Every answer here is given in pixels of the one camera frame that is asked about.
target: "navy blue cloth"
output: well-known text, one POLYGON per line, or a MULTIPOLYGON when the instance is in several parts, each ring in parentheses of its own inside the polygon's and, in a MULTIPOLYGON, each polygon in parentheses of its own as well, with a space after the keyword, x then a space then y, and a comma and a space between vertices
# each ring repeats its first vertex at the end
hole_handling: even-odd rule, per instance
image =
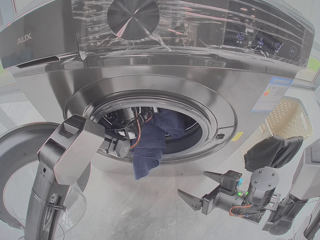
POLYGON ((152 119, 141 127, 141 138, 133 148, 132 165, 135 179, 149 174, 149 171, 160 165, 163 151, 166 149, 165 134, 180 138, 185 131, 184 122, 178 112, 164 108, 159 109, 152 119))

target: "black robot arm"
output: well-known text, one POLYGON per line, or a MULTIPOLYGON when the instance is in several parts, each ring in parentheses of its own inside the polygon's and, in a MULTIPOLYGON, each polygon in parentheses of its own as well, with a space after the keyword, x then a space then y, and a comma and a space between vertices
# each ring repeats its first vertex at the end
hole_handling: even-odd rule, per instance
MULTIPOLYGON (((310 198, 320 197, 320 139, 305 148, 293 176, 291 189, 285 198, 276 193, 279 175, 270 167, 255 170, 250 178, 247 191, 238 190, 242 183, 242 174, 229 170, 225 174, 203 173, 219 183, 209 194, 197 198, 178 189, 178 195, 195 211, 208 215, 214 208, 241 217, 258 224, 267 210, 271 213, 262 230, 280 236, 292 227, 294 218, 307 204, 310 198)), ((302 229, 294 239, 312 240, 319 230, 320 202, 305 219, 302 229)))

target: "orange cable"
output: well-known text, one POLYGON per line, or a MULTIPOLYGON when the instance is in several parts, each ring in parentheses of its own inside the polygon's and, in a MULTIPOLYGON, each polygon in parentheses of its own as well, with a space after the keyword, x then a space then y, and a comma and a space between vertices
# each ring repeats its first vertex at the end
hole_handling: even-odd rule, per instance
POLYGON ((141 138, 141 127, 139 124, 137 111, 136 111, 136 118, 137 118, 137 125, 138 125, 138 139, 137 139, 137 142, 130 147, 130 149, 133 149, 135 146, 137 146, 141 138))
POLYGON ((244 215, 234 215, 231 210, 234 209, 234 208, 249 208, 251 207, 251 205, 244 205, 244 206, 232 206, 229 210, 229 214, 232 216, 232 217, 244 217, 244 215))

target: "black cloth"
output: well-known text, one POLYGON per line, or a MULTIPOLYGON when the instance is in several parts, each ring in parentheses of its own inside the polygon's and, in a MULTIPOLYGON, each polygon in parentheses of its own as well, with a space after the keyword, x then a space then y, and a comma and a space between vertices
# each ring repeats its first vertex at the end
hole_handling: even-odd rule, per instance
POLYGON ((255 144, 244 155, 245 169, 254 172, 265 166, 281 168, 290 162, 303 143, 303 137, 283 138, 274 135, 255 144))

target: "white laundry basket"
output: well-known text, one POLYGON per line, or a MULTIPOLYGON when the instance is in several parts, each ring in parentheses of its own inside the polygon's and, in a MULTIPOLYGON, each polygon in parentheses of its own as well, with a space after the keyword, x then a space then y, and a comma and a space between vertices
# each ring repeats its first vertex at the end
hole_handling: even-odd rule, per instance
POLYGON ((273 134, 290 138, 302 136, 304 139, 313 133, 308 113, 301 100, 284 96, 266 120, 240 147, 241 157, 256 143, 273 136, 273 134))

